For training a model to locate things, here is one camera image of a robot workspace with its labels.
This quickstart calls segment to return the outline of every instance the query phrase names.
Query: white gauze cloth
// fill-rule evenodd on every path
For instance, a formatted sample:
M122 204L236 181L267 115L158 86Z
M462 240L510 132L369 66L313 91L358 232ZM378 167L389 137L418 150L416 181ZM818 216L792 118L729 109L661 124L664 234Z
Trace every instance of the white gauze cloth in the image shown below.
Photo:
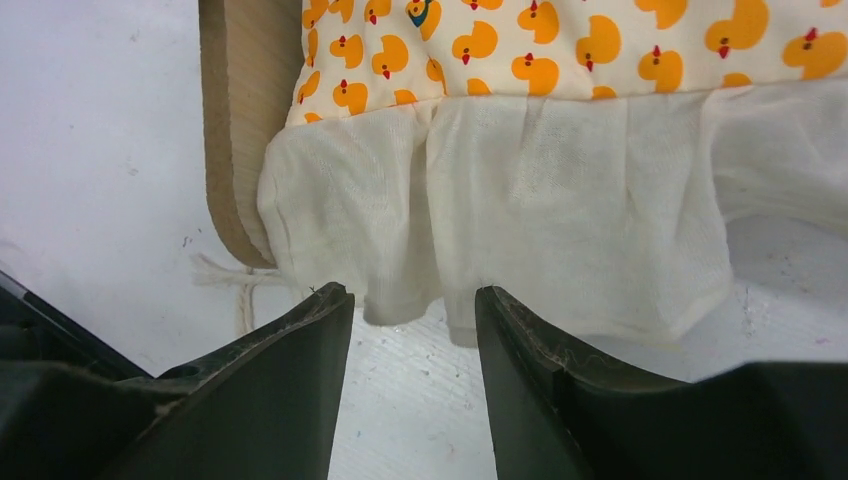
M259 211L297 288L345 284L378 324L506 288L577 335L673 340L733 282L724 222L848 234L844 78L580 102L444 98L286 128Z

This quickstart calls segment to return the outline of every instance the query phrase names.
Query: cartoon duck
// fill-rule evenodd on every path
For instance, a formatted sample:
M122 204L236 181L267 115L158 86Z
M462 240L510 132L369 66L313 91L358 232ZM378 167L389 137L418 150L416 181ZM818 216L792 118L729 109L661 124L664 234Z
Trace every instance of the cartoon duck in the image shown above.
M595 65L615 60L620 50L618 25L603 15L589 17L589 36L577 40L577 63L591 72Z
M663 52L657 45L639 61L639 76L655 80L657 93L673 92L683 80L683 58L674 50Z
M305 98L311 97L318 90L318 84L321 82L321 72L312 72L312 75L303 82L303 85L297 90L297 103L302 104Z
M518 15L518 26L534 33L533 41L551 43L559 33L559 17L551 2L536 3L536 0Z
M750 85L751 79L744 73L728 73L724 76L724 81L721 82L721 88L744 87Z
M303 16L301 17L303 28L312 28L318 23L318 20L324 16L324 12L327 11L327 1L309 0L309 8L303 11Z
M802 80L822 78L835 72L845 63L848 39L841 32L820 34L811 28L806 35L794 38L783 49L783 63L802 67Z
M425 42L433 36L439 20L442 19L442 6L437 0L412 0L406 4L406 14L415 28L421 32Z
M498 45L498 32L486 22L475 21L471 35L460 35L453 42L453 56L468 65L471 58L486 58Z
M398 105L406 105L408 103L415 103L418 99L415 98L415 94L410 92L409 90L395 90L395 103Z
M340 107L347 107L351 115L359 115L368 104L368 87L364 83L347 83L347 80L342 80L333 89L333 101Z
M330 13L341 13L342 23L347 23L350 21L350 17L353 16L353 0L333 0L333 3L327 7L327 11Z
M686 13L687 0L636 0L643 12L656 12L657 30L671 28Z
M615 98L616 95L615 90L612 87L607 87L606 85L598 85L597 87L592 89L592 100L604 100L607 98Z
M392 0L368 0L365 4L365 21L377 25L378 17L385 17L392 11Z
M732 50L745 50L758 44L766 33L769 9L764 0L736 0L733 16L719 20L707 29L707 49L727 58Z
M364 47L362 37L354 35L350 38L342 35L338 40L330 44L330 53L333 56L345 59L345 68L356 68L362 63Z
M403 40L395 35L383 35L380 40L383 42L383 51L371 57L371 69L388 80L393 73L406 68L409 63L409 50Z
M512 61L512 74L519 80L529 82L527 92L531 96L544 96L559 82L559 67L549 58L535 58L532 53Z
M313 28L306 36L306 64L315 66L315 54L318 53L318 30Z
M442 84L442 91L445 95L448 94L448 85L445 82L445 71L442 70L442 65L435 59L427 60L427 78L434 82Z
M478 8L497 10L503 5L503 0L462 0L462 3L471 7L471 10L477 10Z
M469 95L489 95L492 91L489 90L489 86L486 85L486 82L479 78L469 78L468 79L468 94Z

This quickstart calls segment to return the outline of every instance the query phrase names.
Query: white table surface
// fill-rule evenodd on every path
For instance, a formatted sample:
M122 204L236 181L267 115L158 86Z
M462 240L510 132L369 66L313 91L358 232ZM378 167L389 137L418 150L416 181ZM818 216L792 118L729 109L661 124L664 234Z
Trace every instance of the white table surface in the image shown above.
M235 338L236 267L205 203L197 4L0 0L0 269L153 374ZM589 339L675 378L752 359L848 361L848 242L782 219L730 226L734 295L673 345ZM289 308L260 289L259 323ZM357 315L334 479L494 479L475 350L444 310Z

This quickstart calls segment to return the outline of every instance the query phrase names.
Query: plywood edge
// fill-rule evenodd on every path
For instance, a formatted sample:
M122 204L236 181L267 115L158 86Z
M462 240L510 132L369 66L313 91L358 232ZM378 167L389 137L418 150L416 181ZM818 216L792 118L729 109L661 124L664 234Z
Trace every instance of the plywood edge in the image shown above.
M226 3L226 0L199 2L206 201L212 223L227 250L248 266L271 268L274 267L273 262L263 257L251 242L236 203Z

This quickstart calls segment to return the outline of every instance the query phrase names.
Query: white string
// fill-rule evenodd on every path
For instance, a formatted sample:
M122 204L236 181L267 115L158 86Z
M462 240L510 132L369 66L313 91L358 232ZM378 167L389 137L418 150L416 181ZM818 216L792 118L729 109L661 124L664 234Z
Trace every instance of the white string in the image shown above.
M256 272L247 267L244 271L230 270L213 262L202 253L192 255L195 285L237 285L236 333L239 336L252 332L255 327L253 290L257 285L285 285L276 270Z

